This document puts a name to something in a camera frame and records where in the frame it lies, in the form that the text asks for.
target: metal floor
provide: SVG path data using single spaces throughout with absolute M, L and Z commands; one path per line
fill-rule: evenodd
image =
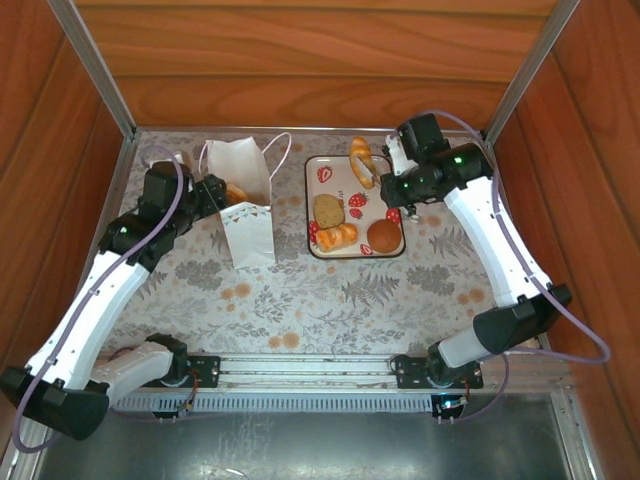
M 177 425 L 138 424 L 109 415 L 88 440 L 65 438 L 48 450 L 36 478 L 569 476 L 549 396 L 507 395 L 485 416 L 453 427 L 438 425 L 426 414 L 231 413 Z

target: paper bag handle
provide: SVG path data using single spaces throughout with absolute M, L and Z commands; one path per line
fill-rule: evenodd
M 269 176 L 269 182 L 271 182 L 271 179 L 275 176 L 276 173 L 278 173 L 278 170 L 280 170 L 280 167 L 282 166 L 282 164 L 284 163 L 284 161 L 287 158 L 287 155 L 289 155 L 289 150 L 291 150 L 291 134 L 289 132 L 282 132 L 280 135 L 276 135 L 273 140 L 271 140 L 269 142 L 269 145 L 267 145 L 266 147 L 264 147 L 262 149 L 262 154 L 264 155 L 264 152 L 266 152 L 267 150 L 269 150 L 269 147 L 271 147 L 271 145 L 273 145 L 276 140 L 278 140 L 280 137 L 283 137 L 285 135 L 289 136 L 289 145 L 287 146 L 287 150 L 284 152 L 284 155 L 282 156 L 282 160 L 280 160 L 280 163 L 278 164 L 278 166 L 276 167 L 276 169 L 273 171 L 273 173 Z
M 264 153 L 269 150 L 269 148 L 271 147 L 271 145 L 273 145 L 279 138 L 283 137 L 287 135 L 289 137 L 289 145 L 287 145 L 287 150 L 284 152 L 284 155 L 282 156 L 282 160 L 280 160 L 280 163 L 278 164 L 278 166 L 276 167 L 276 169 L 273 171 L 273 173 L 269 176 L 269 182 L 271 182 L 271 179 L 274 177 L 274 175 L 276 173 L 278 173 L 278 170 L 280 169 L 280 167 L 282 166 L 282 164 L 284 163 L 284 161 L 287 159 L 287 156 L 289 155 L 289 151 L 291 150 L 291 143 L 292 143 L 292 138 L 291 138 L 291 134 L 289 132 L 282 132 L 280 135 L 276 135 L 270 142 L 269 144 L 264 147 L 262 149 L 262 154 L 264 155 Z M 202 175 L 202 159 L 204 158 L 204 152 L 206 152 L 209 148 L 209 144 L 207 142 L 204 142 L 204 145 L 202 146 L 202 150 L 200 150 L 200 158 L 198 159 L 198 173 L 200 175 Z
M 200 150 L 200 159 L 198 160 L 198 173 L 200 175 L 202 175 L 202 159 L 204 157 L 204 152 L 206 152 L 208 148 L 209 148 L 209 144 L 207 142 L 204 142 L 204 145 L 202 146 L 202 150 Z

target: round bun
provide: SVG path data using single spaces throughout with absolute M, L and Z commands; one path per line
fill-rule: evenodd
M 391 253 L 400 246 L 402 232 L 391 220 L 374 222 L 367 230 L 369 246 L 378 253 Z

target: cable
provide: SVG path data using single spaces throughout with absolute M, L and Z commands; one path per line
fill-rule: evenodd
M 460 422 L 466 422 L 468 420 L 473 420 L 474 418 L 478 418 L 479 416 L 484 415 L 491 409 L 491 407 L 493 407 L 496 404 L 498 400 L 500 400 L 500 397 L 502 397 L 502 394 L 507 389 L 507 384 L 509 383 L 509 360 L 507 359 L 507 356 L 504 353 L 502 353 L 500 356 L 504 361 L 504 380 L 502 381 L 502 385 L 500 385 L 500 390 L 498 390 L 498 393 L 495 394 L 495 396 L 491 399 L 489 403 L 487 403 L 484 407 L 482 407 L 477 412 L 473 412 L 471 415 L 467 415 L 466 417 L 456 418 L 455 420 L 453 419 L 453 417 L 451 417 L 451 422 L 450 422 L 451 425 L 460 423 Z
M 91 300 L 91 297 L 93 297 L 93 295 L 97 295 L 98 294 L 98 290 L 99 290 L 100 286 L 104 283 L 104 281 L 107 278 L 109 278 L 109 275 L 111 275 L 120 265 L 122 265 L 124 262 L 126 262 L 129 259 L 129 257 L 131 257 L 134 253 L 136 253 L 138 250 L 140 250 L 145 245 L 147 245 L 165 227 L 165 225 L 171 219 L 171 216 L 174 214 L 174 212 L 178 208 L 178 204 L 180 202 L 180 199 L 182 198 L 182 190 L 183 190 L 183 187 L 184 187 L 184 178 L 182 176 L 182 169 L 180 167 L 180 163 L 178 162 L 178 159 L 175 157 L 175 155 L 173 153 L 171 153 L 169 150 L 167 150 L 166 148 L 161 147 L 159 145 L 149 145 L 149 146 L 143 148 L 140 151 L 140 154 L 139 154 L 140 157 L 144 158 L 143 154 L 146 153 L 148 150 L 153 150 L 153 149 L 161 152 L 163 156 L 166 156 L 167 158 L 170 158 L 171 161 L 173 162 L 173 166 L 175 167 L 176 172 L 178 174 L 178 186 L 177 186 L 177 189 L 176 189 L 176 194 L 173 197 L 173 201 L 171 202 L 171 205 L 169 206 L 169 209 L 164 214 L 164 217 L 162 217 L 160 222 L 153 228 L 153 230 L 151 230 L 151 232 L 149 232 L 142 240 L 140 240 L 138 243 L 136 243 L 133 247 L 131 247 L 129 250 L 127 250 L 124 255 L 122 255 L 120 258 L 118 258 L 118 260 L 113 262 L 113 264 L 111 264 L 111 266 L 109 266 L 109 268 L 107 268 L 104 271 L 104 273 L 102 275 L 100 275 L 100 277 L 98 277 L 98 279 L 94 282 L 94 284 L 91 286 L 91 288 L 89 288 L 89 290 L 84 295 L 84 297 L 82 297 L 82 299 L 78 303 L 78 306 L 75 308 L 75 310 L 71 314 L 71 317 L 69 319 L 69 323 L 67 323 L 67 326 L 65 327 L 64 331 L 62 332 L 62 335 L 60 336 L 60 339 L 58 340 L 56 345 L 53 347 L 53 350 L 51 351 L 51 354 L 47 357 L 47 360 L 46 360 L 45 364 L 38 371 L 38 373 L 36 373 L 35 377 L 33 377 L 33 380 L 31 381 L 31 383 L 27 387 L 26 391 L 24 392 L 24 395 L 22 396 L 22 399 L 20 400 L 20 403 L 18 404 L 18 408 L 17 408 L 17 411 L 16 411 L 16 416 L 15 416 L 15 419 L 13 421 L 13 427 L 11 429 L 11 433 L 12 433 L 12 437 L 13 437 L 12 438 L 13 444 L 16 446 L 16 448 L 19 451 L 21 451 L 23 453 L 37 453 L 37 452 L 40 452 L 40 451 L 44 450 L 45 448 L 53 445 L 62 436 L 62 434 L 60 434 L 60 433 L 54 434 L 50 439 L 48 439 L 47 441 L 45 441 L 41 445 L 38 445 L 36 447 L 28 447 L 20 439 L 20 424 L 21 424 L 21 421 L 22 421 L 22 417 L 24 416 L 24 412 L 25 412 L 25 410 L 27 408 L 27 404 L 29 403 L 29 400 L 33 396 L 33 392 L 35 391 L 38 383 L 40 383 L 40 380 L 42 380 L 42 378 L 47 373 L 47 371 L 49 370 L 51 365 L 55 364 L 58 354 L 62 350 L 62 347 L 64 346 L 64 343 L 69 338 L 69 335 L 71 335 L 71 331 L 73 330 L 73 327 L 75 326 L 76 322 L 78 321 L 78 318 L 80 318 L 80 315 L 82 314 L 83 310 L 85 309 L 85 307 L 87 306 L 87 304 Z M 147 162 L 145 162 L 144 160 L 142 162 L 143 162 L 143 165 L 148 167 L 148 163 Z
M 189 396 L 182 404 L 183 406 L 181 406 L 176 412 L 176 414 L 171 418 L 140 418 L 140 417 L 136 417 L 135 415 L 129 415 L 127 413 L 123 413 L 118 410 L 115 410 L 113 407 L 111 407 L 109 411 L 118 417 L 125 418 L 127 420 L 131 420 L 133 422 L 139 422 L 139 423 L 162 424 L 162 423 L 176 423 L 179 421 L 183 421 L 186 418 L 188 418 L 187 415 L 191 413 L 191 409 L 193 408 L 193 404 L 196 400 L 196 395 L 198 393 L 198 386 L 200 384 L 200 379 L 198 378 L 198 374 L 196 373 L 196 370 L 189 370 L 189 374 L 193 377 L 193 386 L 191 387 L 191 392 L 189 392 Z M 199 415 L 197 416 L 197 418 L 202 419 L 202 418 L 206 418 L 206 416 Z
M 493 167 L 494 167 L 493 181 L 491 185 L 493 213 L 498 221 L 498 225 L 500 226 L 500 230 L 502 231 L 504 238 L 507 240 L 507 243 L 509 244 L 509 247 L 511 248 L 514 255 L 518 259 L 520 266 L 526 273 L 527 278 L 529 278 L 531 283 L 549 301 L 549 303 L 551 303 L 562 315 L 564 315 L 571 323 L 573 323 L 576 327 L 578 327 L 578 329 L 580 329 L 583 333 L 585 333 L 591 340 L 593 340 L 600 347 L 602 351 L 602 355 L 598 358 L 588 358 L 588 357 L 579 357 L 576 355 L 570 355 L 567 353 L 554 352 L 551 350 L 528 348 L 528 347 L 515 347 L 515 348 L 512 348 L 511 351 L 542 354 L 550 357 L 561 358 L 567 361 L 587 363 L 591 365 L 599 365 L 599 364 L 608 362 L 609 359 L 611 358 L 611 350 L 609 349 L 609 346 L 593 330 L 591 330 L 584 323 L 582 323 L 575 315 L 573 315 L 569 310 L 567 310 L 564 307 L 564 305 L 558 302 L 558 300 L 556 300 L 556 298 L 549 293 L 549 291 L 535 277 L 535 275 L 533 274 L 533 271 L 531 270 L 531 268 L 529 268 L 527 261 L 524 259 L 522 253 L 518 249 L 518 246 L 516 245 L 515 241 L 511 237 L 511 234 L 507 229 L 504 219 L 502 218 L 502 215 L 506 214 L 506 212 L 500 210 L 499 199 L 500 199 L 500 185 L 502 180 L 500 178 L 500 172 L 498 170 L 498 162 L 495 156 L 493 155 L 493 153 L 489 150 L 489 148 L 487 148 L 487 145 L 484 143 L 484 140 L 482 139 L 482 137 L 469 124 L 459 119 L 455 115 L 444 112 L 442 110 L 425 110 L 424 112 L 421 112 L 416 116 L 427 115 L 427 114 L 441 115 L 443 117 L 446 117 L 456 122 L 458 125 L 464 128 L 467 132 L 469 132 L 469 134 L 471 134 L 471 136 L 476 140 L 476 142 L 478 143 L 478 146 L 480 147 L 484 155 L 487 157 L 487 159 L 492 161 Z

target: plate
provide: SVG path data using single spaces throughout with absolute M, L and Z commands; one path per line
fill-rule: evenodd
M 389 173 L 391 165 L 384 158 L 372 156 L 379 175 Z M 380 185 L 367 190 L 358 181 L 351 170 L 349 157 L 318 156 L 311 157 L 305 164 L 306 199 L 307 199 L 307 241 L 312 255 L 322 259 L 332 258 L 392 258 L 402 255 L 405 248 L 404 229 L 400 221 L 398 209 L 387 208 L 380 198 Z M 344 202 L 345 222 L 358 227 L 358 241 L 355 245 L 332 252 L 322 252 L 313 241 L 311 221 L 313 220 L 313 199 L 317 195 L 328 193 Z M 367 241 L 367 230 L 373 222 L 387 218 L 387 213 L 394 214 L 400 226 L 402 241 L 391 253 L 374 252 Z

